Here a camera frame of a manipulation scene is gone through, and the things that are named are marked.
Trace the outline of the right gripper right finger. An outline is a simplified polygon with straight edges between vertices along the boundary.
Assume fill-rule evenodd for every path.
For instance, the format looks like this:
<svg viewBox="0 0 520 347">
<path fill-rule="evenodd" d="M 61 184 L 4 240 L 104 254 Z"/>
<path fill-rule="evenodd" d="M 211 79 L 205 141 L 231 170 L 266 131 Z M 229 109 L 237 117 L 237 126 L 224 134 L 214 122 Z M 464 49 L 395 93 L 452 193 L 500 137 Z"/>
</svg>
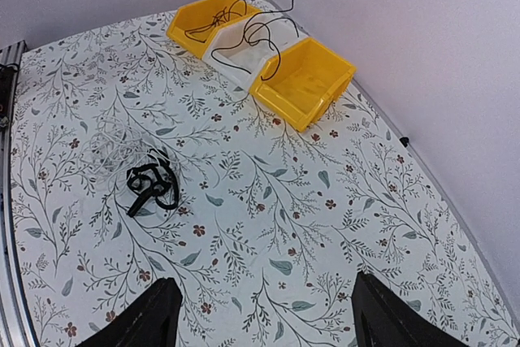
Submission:
<svg viewBox="0 0 520 347">
<path fill-rule="evenodd" d="M 357 274 L 352 307 L 359 346 L 464 345 L 422 318 L 372 274 Z"/>
</svg>

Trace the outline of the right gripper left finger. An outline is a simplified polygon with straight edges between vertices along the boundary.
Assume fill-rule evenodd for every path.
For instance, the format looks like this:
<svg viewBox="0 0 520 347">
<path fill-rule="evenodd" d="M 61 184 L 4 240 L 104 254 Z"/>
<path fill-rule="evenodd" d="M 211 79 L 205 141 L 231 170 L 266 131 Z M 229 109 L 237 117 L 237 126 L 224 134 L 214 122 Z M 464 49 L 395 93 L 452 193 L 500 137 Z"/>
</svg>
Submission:
<svg viewBox="0 0 520 347">
<path fill-rule="evenodd" d="M 80 343 L 83 347 L 176 345 L 183 296 L 173 278 L 149 286 L 110 325 Z"/>
</svg>

